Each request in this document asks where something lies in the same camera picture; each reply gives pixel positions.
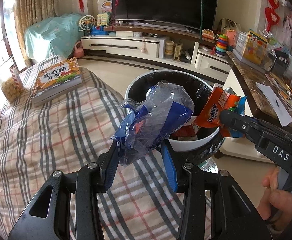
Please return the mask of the person's right hand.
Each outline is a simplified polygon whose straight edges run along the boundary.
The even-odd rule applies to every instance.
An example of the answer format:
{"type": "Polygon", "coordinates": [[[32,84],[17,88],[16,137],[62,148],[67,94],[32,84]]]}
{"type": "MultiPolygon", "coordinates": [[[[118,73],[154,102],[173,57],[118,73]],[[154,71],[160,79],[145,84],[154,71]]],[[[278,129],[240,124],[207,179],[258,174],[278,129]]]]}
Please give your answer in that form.
{"type": "Polygon", "coordinates": [[[278,189],[279,168],[273,168],[263,179],[264,194],[257,207],[257,211],[263,220],[271,216],[271,207],[282,212],[281,216],[273,223],[274,228],[282,231],[292,220],[292,193],[278,189]]]}

